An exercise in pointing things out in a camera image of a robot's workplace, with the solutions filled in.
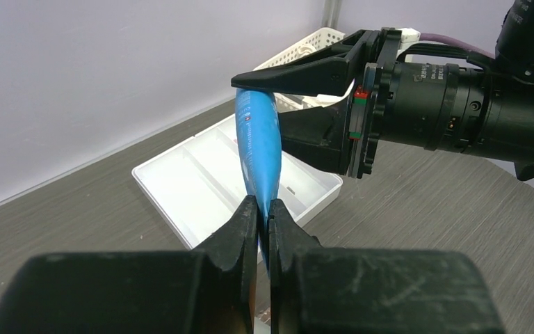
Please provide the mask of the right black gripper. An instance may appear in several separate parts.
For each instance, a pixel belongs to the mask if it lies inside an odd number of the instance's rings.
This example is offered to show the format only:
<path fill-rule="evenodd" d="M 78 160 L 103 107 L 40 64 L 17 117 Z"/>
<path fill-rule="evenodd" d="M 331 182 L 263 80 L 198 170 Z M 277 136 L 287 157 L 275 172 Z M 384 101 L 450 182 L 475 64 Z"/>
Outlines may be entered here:
<path fill-rule="evenodd" d="M 484 56 L 425 33 L 401 50 L 400 34 L 359 30 L 290 63 L 240 73 L 231 86 L 341 97 L 353 82 L 348 100 L 278 115 L 282 150 L 326 173 L 371 173 L 380 141 L 463 152 L 483 107 Z"/>

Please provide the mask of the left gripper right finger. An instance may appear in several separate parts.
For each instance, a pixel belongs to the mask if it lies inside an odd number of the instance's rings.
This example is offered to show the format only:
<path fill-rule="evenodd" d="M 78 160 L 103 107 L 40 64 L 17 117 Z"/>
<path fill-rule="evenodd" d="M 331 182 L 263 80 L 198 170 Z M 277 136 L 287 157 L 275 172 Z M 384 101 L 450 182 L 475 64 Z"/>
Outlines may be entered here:
<path fill-rule="evenodd" d="M 445 250 L 328 248 L 268 215 L 273 333 L 504 333 L 478 267 Z"/>

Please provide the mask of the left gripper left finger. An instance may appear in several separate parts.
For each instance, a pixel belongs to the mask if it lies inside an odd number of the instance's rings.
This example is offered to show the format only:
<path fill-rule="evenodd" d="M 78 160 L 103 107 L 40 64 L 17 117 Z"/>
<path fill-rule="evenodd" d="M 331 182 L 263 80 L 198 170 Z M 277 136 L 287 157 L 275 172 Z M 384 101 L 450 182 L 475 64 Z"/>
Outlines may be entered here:
<path fill-rule="evenodd" d="M 252 333 L 259 208 L 192 250 L 47 253 L 15 274 L 0 333 Z"/>

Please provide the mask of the blue toothpaste tube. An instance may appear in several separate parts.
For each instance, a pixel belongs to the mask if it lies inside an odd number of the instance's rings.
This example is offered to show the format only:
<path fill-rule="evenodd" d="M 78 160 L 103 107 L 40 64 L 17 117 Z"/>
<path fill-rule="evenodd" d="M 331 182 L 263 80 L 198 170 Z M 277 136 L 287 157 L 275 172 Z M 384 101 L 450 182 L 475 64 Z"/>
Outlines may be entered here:
<path fill-rule="evenodd" d="M 270 204 L 277 199 L 282 169 L 282 144 L 275 96 L 239 88 L 235 94 L 234 111 L 243 181 L 247 194 L 255 197 L 262 215 L 257 231 L 261 254 L 269 268 Z"/>

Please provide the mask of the white plastic bin tray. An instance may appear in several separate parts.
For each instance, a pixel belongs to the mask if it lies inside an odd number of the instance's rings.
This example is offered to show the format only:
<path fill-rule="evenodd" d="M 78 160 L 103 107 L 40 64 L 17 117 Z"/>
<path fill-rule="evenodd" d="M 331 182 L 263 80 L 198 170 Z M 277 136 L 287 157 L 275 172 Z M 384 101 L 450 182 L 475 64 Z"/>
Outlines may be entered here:
<path fill-rule="evenodd" d="M 136 166 L 132 175 L 171 230 L 192 249 L 229 220 L 246 195 L 233 116 Z M 338 175 L 282 155 L 278 197 L 304 226 L 335 200 Z"/>

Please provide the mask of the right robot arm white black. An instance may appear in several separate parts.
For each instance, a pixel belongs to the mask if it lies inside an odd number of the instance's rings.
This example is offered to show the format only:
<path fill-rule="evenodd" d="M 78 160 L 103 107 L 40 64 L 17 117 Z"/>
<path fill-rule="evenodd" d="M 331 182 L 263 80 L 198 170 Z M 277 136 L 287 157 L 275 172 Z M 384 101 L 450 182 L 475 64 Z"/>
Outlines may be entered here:
<path fill-rule="evenodd" d="M 283 150 L 324 172 L 369 174 L 389 141 L 510 161 L 518 180 L 534 178 L 534 1 L 513 3 L 492 56 L 402 29 L 359 30 L 231 84 L 340 97 L 280 116 Z"/>

